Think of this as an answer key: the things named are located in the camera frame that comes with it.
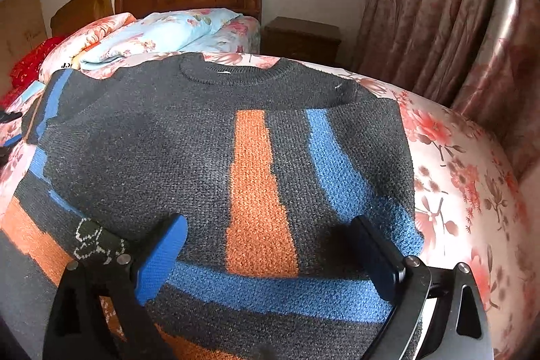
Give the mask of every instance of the pillow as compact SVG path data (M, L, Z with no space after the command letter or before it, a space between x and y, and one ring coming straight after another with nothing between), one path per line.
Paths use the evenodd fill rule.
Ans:
M214 34L240 16L226 8L152 13L103 38L81 54L80 67L91 70L118 57L148 52L179 51L192 41Z
M97 45L102 38L113 34L134 21L136 19L132 14L120 13L108 18L98 19L79 31L75 31L45 58L39 69L39 80L41 83L47 84L54 72L69 67L75 68L73 60L81 51Z

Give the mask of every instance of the blue stripe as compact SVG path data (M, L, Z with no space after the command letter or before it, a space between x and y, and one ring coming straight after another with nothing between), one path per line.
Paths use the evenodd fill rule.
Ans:
M423 240L411 217L390 197L377 196L356 171L334 136L326 109L309 109L306 114L311 128L309 153L319 184L339 220L349 223L357 215L365 215L403 255L418 255Z
M47 120L58 115L58 102L60 101L60 94L72 72L73 70L66 69L52 87L49 98L47 99L47 105L45 106L43 119L36 127L37 139L41 139L43 133L45 133Z
M84 218L85 215L83 215L83 213L81 213L78 209L67 203L66 200L61 198L60 195L55 190L53 190L51 181L43 175L45 163L47 163L47 153L43 151L40 147L37 147L32 161L30 162L30 172L34 174L38 179L43 180L45 183L51 186L49 190L49 196L57 205L60 206L60 208L63 208L66 211L71 211L76 216Z
M253 278L177 261L167 283L204 302L258 313L384 322L391 310L371 281Z
M66 85L68 78L72 72L73 70L71 69L65 70L60 76L60 78L56 81L54 86L52 87L49 98L47 99L47 104L45 105L45 112L43 115L43 119L36 127L36 133L37 133L38 139L41 139L41 137L43 136L43 133L45 133L45 128L47 128L47 120L49 118L54 118L56 115L58 115L58 103L60 101L60 94L62 92L62 89ZM65 209L66 211L71 211L78 217L83 218L84 215L78 209L74 208L69 203L67 203L66 200L60 197L60 194L58 194L54 189L52 189L52 183L50 179L45 177L45 175L43 174L45 163L47 163L47 153L44 150L42 150L40 147L37 147L36 152L34 153L34 156L32 158L32 162L30 163L29 170L38 179L41 179L48 185L51 185L51 188L49 190L49 196L57 205L59 205L61 208Z

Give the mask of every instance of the orange stripe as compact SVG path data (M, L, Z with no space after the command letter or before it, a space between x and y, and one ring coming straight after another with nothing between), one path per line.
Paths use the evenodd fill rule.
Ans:
M239 357L222 351L211 351L191 343L182 337L170 336L156 325L163 340L169 344L177 358L188 358L190 360L240 360Z
M270 171L272 147L263 110L237 112L231 166L227 270L260 277L294 277L298 261L287 212Z
M37 225L22 208L17 197L12 197L7 206L1 224L9 240L25 255L34 259L47 277L56 285L64 273L66 264L72 258L62 249L58 243L47 233L41 232ZM109 329L124 339L122 327L118 316L114 311L111 298L101 298L102 308ZM195 345L182 337L174 337L166 334L157 327L163 339L172 347L178 358L190 358L193 360L240 360L231 354L221 351L211 351Z
M34 259L48 278L56 285L72 258L47 233L41 232L24 211L17 197L12 197L7 206L2 230L23 254Z

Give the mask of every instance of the pink floral blanket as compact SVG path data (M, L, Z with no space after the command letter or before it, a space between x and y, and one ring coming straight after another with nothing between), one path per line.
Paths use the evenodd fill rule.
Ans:
M51 53L42 66L40 79L47 83L52 72L70 66L77 51L129 23L130 15L81 30ZM144 53L85 72L96 79L111 76L120 67L146 60L163 59L174 53ZM225 65L271 68L275 57L243 53L204 53L205 60ZM316 70L359 82L378 97L398 102L414 163L416 226L425 236L422 259L431 266L453 268L468 263L487 311L495 356L508 358L527 335L540 311L536 274L540 264L531 258L531 219L518 184L498 142L481 127L434 102L391 84L312 63ZM10 110L26 112L40 96L26 96ZM0 141L20 133L15 121L0 128ZM34 147L20 142L0 176L0 215L26 173ZM432 308L424 310L428 322Z

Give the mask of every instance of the curtain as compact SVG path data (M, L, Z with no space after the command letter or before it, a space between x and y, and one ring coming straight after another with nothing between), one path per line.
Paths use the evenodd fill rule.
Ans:
M352 70L494 132L518 178L537 163L538 0L367 0Z

